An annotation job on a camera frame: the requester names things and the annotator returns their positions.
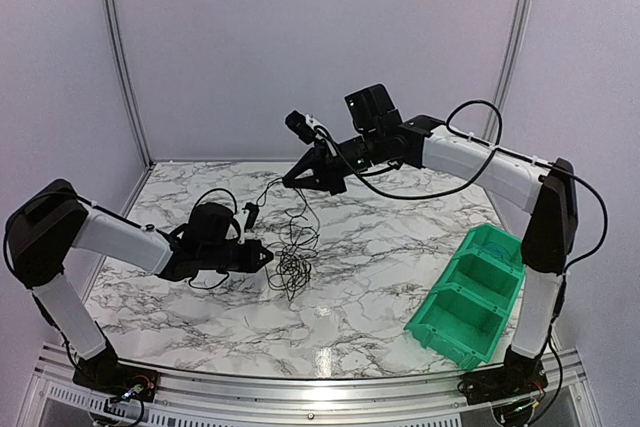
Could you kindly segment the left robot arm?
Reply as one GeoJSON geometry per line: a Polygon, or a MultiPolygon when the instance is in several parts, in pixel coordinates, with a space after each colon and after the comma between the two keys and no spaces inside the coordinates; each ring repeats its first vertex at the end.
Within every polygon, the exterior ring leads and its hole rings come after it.
{"type": "Polygon", "coordinates": [[[121,363],[67,279],[64,263],[70,252],[113,259],[168,282],[193,280],[203,271],[255,274],[274,258],[260,240],[247,235],[258,213],[252,203],[239,208],[199,199],[187,221],[166,232],[126,219],[81,197],[67,180],[56,179],[9,215],[3,256],[60,333],[74,383],[106,392],[136,384],[151,387],[155,372],[121,363]]]}

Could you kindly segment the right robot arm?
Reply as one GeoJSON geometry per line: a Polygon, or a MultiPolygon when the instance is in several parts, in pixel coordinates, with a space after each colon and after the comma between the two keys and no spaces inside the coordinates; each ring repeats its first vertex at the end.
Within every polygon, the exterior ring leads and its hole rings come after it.
{"type": "Polygon", "coordinates": [[[502,393],[519,393],[541,370],[569,268],[598,250],[571,255],[578,228],[576,188],[590,193],[595,188],[563,158],[547,162],[520,154],[502,147],[499,138],[484,140],[454,128],[451,119],[405,120],[382,84],[346,96],[345,103],[357,134],[344,142],[309,114],[287,115],[287,128],[309,149],[285,175],[286,187],[337,195],[345,192],[349,175],[369,187],[370,168],[408,165],[461,179],[459,191],[477,185],[529,215],[520,247],[526,270],[522,310],[502,365],[490,371],[502,393]]]}

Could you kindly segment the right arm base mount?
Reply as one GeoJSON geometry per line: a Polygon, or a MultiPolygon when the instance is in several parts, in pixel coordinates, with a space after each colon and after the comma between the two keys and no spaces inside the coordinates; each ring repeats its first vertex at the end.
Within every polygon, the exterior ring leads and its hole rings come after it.
{"type": "Polygon", "coordinates": [[[508,347],[500,366],[463,374],[458,391],[469,405],[539,392],[548,386],[541,357],[541,353],[527,357],[508,347]]]}

